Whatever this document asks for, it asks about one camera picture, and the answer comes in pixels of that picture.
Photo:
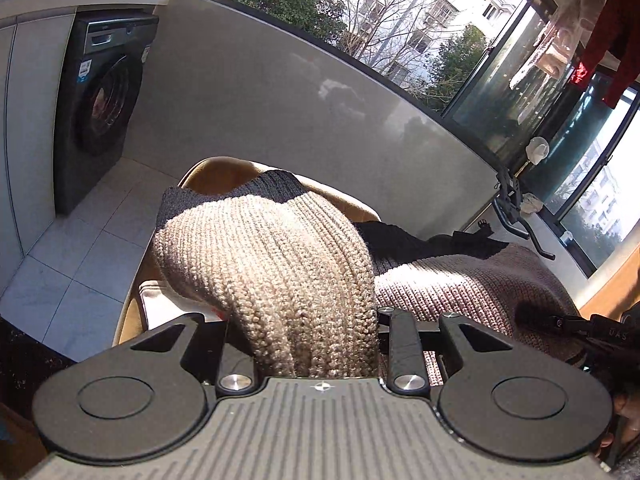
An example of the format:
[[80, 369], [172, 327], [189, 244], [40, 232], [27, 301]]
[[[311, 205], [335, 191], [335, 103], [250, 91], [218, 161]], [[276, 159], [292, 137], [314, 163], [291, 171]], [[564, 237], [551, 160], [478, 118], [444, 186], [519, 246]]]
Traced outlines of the person right hand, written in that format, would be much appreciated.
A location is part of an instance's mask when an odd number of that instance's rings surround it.
[[617, 457], [621, 458], [629, 455], [639, 444], [639, 391], [617, 393], [613, 396], [613, 413], [615, 429], [602, 437], [596, 451], [597, 456], [616, 444]]

